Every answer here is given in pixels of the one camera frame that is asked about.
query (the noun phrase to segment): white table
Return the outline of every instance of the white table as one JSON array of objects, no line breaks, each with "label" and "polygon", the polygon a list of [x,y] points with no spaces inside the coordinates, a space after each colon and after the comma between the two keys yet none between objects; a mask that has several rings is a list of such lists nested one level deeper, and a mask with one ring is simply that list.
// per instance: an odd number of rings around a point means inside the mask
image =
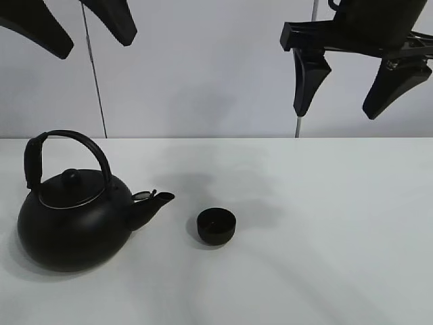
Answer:
[{"label": "white table", "polygon": [[[98,140],[133,192],[177,198],[105,265],[55,274],[24,258],[24,140],[0,141],[1,325],[414,325],[433,320],[433,139]],[[44,147],[44,177],[97,168]],[[237,216],[203,246],[208,207]]]}]

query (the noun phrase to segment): kettle body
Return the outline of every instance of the kettle body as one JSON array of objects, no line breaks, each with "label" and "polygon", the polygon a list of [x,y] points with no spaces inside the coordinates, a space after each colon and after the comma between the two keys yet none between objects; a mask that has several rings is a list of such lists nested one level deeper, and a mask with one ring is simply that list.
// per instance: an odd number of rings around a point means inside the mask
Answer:
[{"label": "kettle body", "polygon": [[[102,171],[68,169],[44,183],[35,182],[41,175],[41,159],[35,154],[40,150],[32,146],[41,148],[41,140],[31,141],[24,166],[32,191],[18,216],[18,235],[28,255],[46,268],[76,272],[106,261],[122,248],[133,230],[174,198],[170,193],[155,196],[156,191],[133,196],[119,178],[107,173],[105,162]],[[100,153],[97,158],[103,161]]]}]

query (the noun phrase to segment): white wall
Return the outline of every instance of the white wall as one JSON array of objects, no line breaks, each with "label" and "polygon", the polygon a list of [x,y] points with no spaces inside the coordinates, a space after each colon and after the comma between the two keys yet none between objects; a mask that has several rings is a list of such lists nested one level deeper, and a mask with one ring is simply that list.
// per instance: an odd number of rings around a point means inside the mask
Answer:
[{"label": "white wall", "polygon": [[[109,137],[291,137],[294,63],[279,36],[306,21],[313,0],[128,0],[139,33],[123,47],[89,10],[89,36]],[[67,128],[104,130],[78,0],[46,0],[75,42],[61,61],[0,28],[0,137]],[[428,2],[417,29],[433,33]],[[319,19],[333,12],[321,0]],[[332,74],[302,124],[303,137],[433,136],[427,82],[376,121],[362,111],[380,61],[328,53]]]}]

